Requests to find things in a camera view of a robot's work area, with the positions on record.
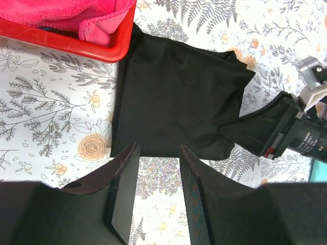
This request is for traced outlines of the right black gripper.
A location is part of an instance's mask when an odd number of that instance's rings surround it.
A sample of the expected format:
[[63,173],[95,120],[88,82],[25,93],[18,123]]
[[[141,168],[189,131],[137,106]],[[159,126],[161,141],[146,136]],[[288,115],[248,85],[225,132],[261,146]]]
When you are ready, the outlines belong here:
[[286,149],[326,162],[326,120],[311,118],[302,100],[280,92],[263,108],[221,126],[217,133],[256,156],[276,159]]

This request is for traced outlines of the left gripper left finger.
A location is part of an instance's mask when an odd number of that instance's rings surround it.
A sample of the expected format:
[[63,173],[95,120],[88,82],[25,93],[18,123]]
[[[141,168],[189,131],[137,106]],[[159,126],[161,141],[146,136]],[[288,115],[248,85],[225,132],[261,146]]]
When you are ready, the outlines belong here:
[[133,143],[63,188],[1,182],[1,244],[127,244],[139,156]]

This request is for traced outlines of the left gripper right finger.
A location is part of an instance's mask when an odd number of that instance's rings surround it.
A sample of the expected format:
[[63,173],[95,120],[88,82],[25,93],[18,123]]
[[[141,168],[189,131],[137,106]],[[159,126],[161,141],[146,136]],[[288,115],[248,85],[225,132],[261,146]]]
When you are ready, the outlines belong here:
[[326,184],[251,188],[180,148],[191,244],[326,244]]

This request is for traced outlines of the black t shirt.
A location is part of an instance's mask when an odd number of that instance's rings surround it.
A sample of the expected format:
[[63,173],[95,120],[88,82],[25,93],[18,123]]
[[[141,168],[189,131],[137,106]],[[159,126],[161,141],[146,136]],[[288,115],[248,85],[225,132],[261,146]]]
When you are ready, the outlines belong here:
[[134,25],[119,63],[111,157],[136,142],[143,157],[176,158],[186,145],[201,159],[227,159],[235,145],[218,129],[239,117],[254,75],[233,51],[202,50]]

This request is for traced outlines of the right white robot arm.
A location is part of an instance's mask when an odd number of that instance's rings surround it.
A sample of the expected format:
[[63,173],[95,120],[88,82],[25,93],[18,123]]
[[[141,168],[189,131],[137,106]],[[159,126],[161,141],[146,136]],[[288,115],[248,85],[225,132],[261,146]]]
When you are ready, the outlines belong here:
[[295,63],[304,88],[281,91],[263,108],[229,122],[218,134],[252,154],[275,159],[286,149],[326,162],[326,66],[314,57]]

